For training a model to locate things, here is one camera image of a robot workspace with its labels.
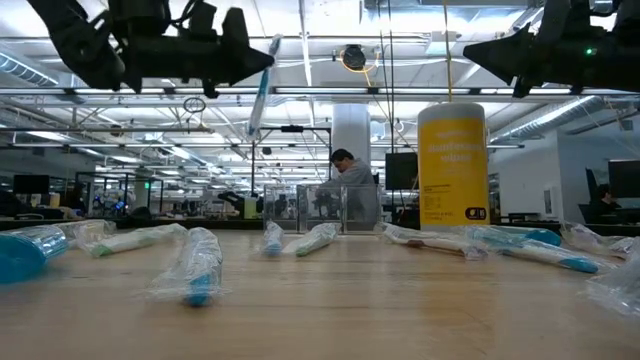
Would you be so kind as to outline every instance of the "black hair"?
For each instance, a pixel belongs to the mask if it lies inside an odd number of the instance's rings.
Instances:
[[[602,184],[598,186],[598,199],[602,199],[607,194],[611,193],[611,189],[609,188],[609,184]]]
[[[344,159],[353,160],[353,154],[345,149],[338,149],[331,154],[331,162],[342,161]]]

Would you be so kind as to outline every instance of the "yellow container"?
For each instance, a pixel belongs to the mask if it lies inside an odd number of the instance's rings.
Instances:
[[[441,104],[418,115],[420,225],[489,224],[484,108]]]

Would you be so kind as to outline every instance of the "plastic packaging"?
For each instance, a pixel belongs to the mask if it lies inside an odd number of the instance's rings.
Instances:
[[[159,300],[181,299],[189,306],[204,306],[221,294],[222,249],[218,238],[203,228],[189,230],[180,255],[170,269],[155,278],[150,295]]]
[[[458,234],[418,231],[388,223],[378,223],[376,230],[383,238],[395,244],[452,251],[462,254],[467,260],[483,260],[489,254],[483,243],[472,244]]]
[[[623,266],[588,280],[587,294],[601,306],[640,319],[640,248]]]
[[[186,239],[187,230],[178,224],[171,224],[109,235],[100,224],[86,224],[77,228],[75,234],[78,246],[87,254],[99,258],[163,241]]]
[[[296,256],[307,256],[333,242],[338,236],[340,228],[341,225],[338,223],[316,225],[302,238],[289,243],[282,252],[285,254],[295,253]]]
[[[62,230],[51,225],[0,232],[0,284],[32,278],[68,247]]]
[[[282,238],[284,230],[273,221],[267,222],[267,230],[264,232],[263,254],[267,256],[278,256],[282,252]]]
[[[496,230],[508,232],[509,234],[517,235],[525,239],[542,241],[543,243],[553,246],[560,246],[562,244],[562,238],[558,236],[558,234],[547,229],[498,225],[492,225],[491,227]]]
[[[490,226],[465,226],[462,231],[469,239],[483,241],[490,251],[506,256],[536,260],[592,274],[616,267],[604,260],[583,256],[542,241],[522,238]]]
[[[105,220],[84,220],[84,221],[71,221],[66,223],[55,224],[57,228],[62,230],[64,236],[69,242],[69,248],[75,248],[77,246],[76,230],[82,226],[91,226],[95,231],[102,231],[104,234],[115,234],[116,223],[113,221]]]
[[[600,236],[584,225],[565,223],[562,236],[573,247],[592,254],[626,259],[631,249],[640,244],[640,237]]]
[[[271,45],[269,45],[269,55],[273,56],[274,58],[276,57],[276,55],[278,55],[278,50],[280,49],[281,42],[282,34],[276,34],[271,40]],[[273,66],[270,66],[262,72],[262,79],[260,80],[260,87],[258,88],[256,102],[253,105],[251,117],[249,118],[249,122],[247,122],[246,126],[246,134],[249,141],[254,141],[258,138],[258,134],[260,131],[260,120],[262,120],[264,105],[267,101],[267,95],[269,93],[269,84],[271,83],[272,71]]]

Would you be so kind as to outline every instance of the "white column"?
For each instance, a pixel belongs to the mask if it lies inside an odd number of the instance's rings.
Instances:
[[[148,175],[149,172],[136,170],[136,178],[133,187],[133,194],[136,196],[136,199],[133,202],[133,208],[129,208],[129,212],[139,207],[147,206],[147,199],[149,198],[149,189],[147,186],[151,186]]]
[[[367,104],[333,105],[331,123],[333,151],[345,149],[371,164],[371,116]]]

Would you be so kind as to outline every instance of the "computer monitor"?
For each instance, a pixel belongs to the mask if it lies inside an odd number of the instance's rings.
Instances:
[[[49,175],[14,175],[14,194],[48,194]]]
[[[640,198],[640,161],[609,161],[609,187],[616,198]]]
[[[418,154],[395,153],[385,156],[385,187],[387,190],[418,189]]]

